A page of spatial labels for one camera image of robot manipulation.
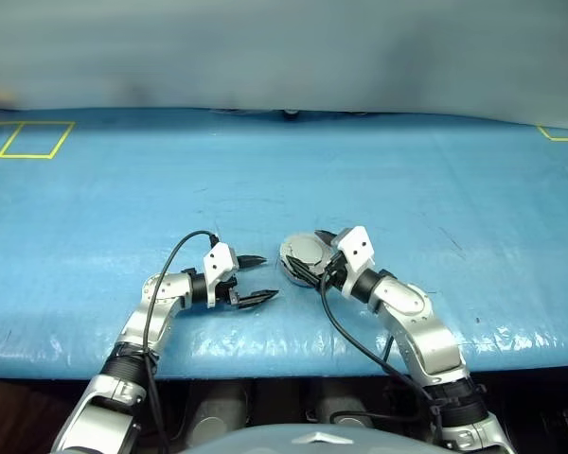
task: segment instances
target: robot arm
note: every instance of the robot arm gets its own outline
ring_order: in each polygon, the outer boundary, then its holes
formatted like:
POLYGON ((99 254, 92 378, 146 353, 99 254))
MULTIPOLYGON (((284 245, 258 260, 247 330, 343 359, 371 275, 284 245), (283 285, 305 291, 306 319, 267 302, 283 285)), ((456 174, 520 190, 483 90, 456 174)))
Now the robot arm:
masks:
MULTIPOLYGON (((265 262, 256 255, 236 256, 227 244, 216 242, 204 257, 204 273, 194 269, 167 273, 151 313, 148 347, 152 362, 163 352, 172 319, 193 304, 214 307, 224 301, 240 308, 255 306, 277 291, 260 290, 247 297, 234 291, 234 273, 265 262)), ((101 372, 95 375, 63 425, 53 451, 125 454, 131 452, 141 429, 137 417, 148 394, 143 337, 158 275, 143 285, 141 303, 126 322, 101 372)))
MULTIPOLYGON (((437 403, 445 447, 474 451, 499 446, 515 454, 496 416, 470 379, 453 333, 436 317, 427 293, 388 271, 376 272, 374 250, 364 227, 339 235, 317 231, 337 254, 327 269, 333 285, 348 299, 357 298, 376 312, 398 344, 411 378, 437 403)), ((319 276, 300 260, 286 257, 295 277, 317 287, 319 276)))

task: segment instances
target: blue table surface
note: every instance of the blue table surface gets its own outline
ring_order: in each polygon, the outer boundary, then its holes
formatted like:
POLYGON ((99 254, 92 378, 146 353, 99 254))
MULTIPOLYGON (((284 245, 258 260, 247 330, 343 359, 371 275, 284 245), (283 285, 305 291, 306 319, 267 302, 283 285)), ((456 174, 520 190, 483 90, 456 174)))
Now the blue table surface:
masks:
MULTIPOLYGON (((373 375, 315 292, 277 267, 280 242, 362 224, 377 266, 431 294, 473 371, 568 365, 568 131, 463 117, 194 110, 0 113, 0 376, 88 378, 145 279, 191 230, 270 263, 240 292, 254 309, 175 321, 161 377, 373 375)), ((205 240, 174 270, 200 266, 205 240)), ((358 302, 336 315, 374 351, 386 332, 358 302)), ((397 350, 392 363, 403 368, 397 350)))

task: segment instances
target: dark floor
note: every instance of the dark floor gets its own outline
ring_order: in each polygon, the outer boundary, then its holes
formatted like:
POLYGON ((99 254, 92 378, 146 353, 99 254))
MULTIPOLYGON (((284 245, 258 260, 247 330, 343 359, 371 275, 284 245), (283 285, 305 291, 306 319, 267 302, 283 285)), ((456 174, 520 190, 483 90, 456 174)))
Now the dark floor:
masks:
MULTIPOLYGON (((488 408, 501 421, 520 454, 568 454, 568 368, 474 374, 488 388, 488 408)), ((411 413, 413 397, 384 377, 329 378, 343 383, 367 410, 411 413)), ((241 382, 247 426, 300 423, 315 419, 315 384, 318 380, 260 379, 241 382)), ((185 446, 185 434, 201 395, 218 382, 168 381, 159 383, 167 432, 175 446, 185 446)), ((86 386, 77 381, 0 382, 0 424, 4 440, 0 454, 46 453, 65 415, 86 386), (26 433, 24 439, 17 439, 26 433)), ((420 438, 422 424, 401 425, 374 421, 375 427, 420 438)), ((147 421, 141 447, 156 444, 147 421)))

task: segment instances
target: blue foam mat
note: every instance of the blue foam mat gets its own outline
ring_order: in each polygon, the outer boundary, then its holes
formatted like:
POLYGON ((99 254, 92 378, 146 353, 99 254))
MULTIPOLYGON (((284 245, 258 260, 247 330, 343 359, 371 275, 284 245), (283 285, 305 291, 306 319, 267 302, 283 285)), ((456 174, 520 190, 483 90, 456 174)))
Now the blue foam mat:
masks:
MULTIPOLYGON (((53 159, 0 158, 2 377, 96 373, 145 279, 198 228, 271 260, 239 274, 240 292, 280 293, 182 313, 161 377, 378 374, 276 265, 291 233, 356 224, 378 266, 430 293, 472 370, 568 365, 568 142, 436 115, 0 113, 30 119, 76 125, 53 159)), ((5 154, 48 153, 55 134, 26 125, 5 154)), ((206 246, 189 243, 173 269, 201 265, 206 246)), ((383 348, 362 304, 332 305, 383 348)))

